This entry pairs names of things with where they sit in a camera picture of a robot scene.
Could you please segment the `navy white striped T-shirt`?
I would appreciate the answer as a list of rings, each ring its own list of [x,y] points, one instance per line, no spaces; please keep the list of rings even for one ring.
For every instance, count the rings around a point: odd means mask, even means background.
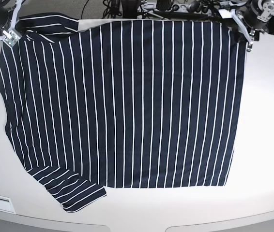
[[[0,52],[5,132],[69,213],[106,188],[224,186],[246,43],[213,22],[132,20],[78,31],[41,14]]]

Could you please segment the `white power strip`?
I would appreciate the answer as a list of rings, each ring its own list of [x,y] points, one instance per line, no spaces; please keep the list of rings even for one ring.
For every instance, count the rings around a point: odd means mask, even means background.
[[[177,3],[173,2],[169,9],[166,11],[160,11],[156,8],[156,2],[142,2],[139,6],[137,12],[138,13],[152,13],[156,15],[169,15],[172,13],[178,14],[178,15],[211,15],[212,12],[210,9],[206,7],[198,7],[197,11],[191,12],[189,11],[189,4],[183,4],[183,3]]]

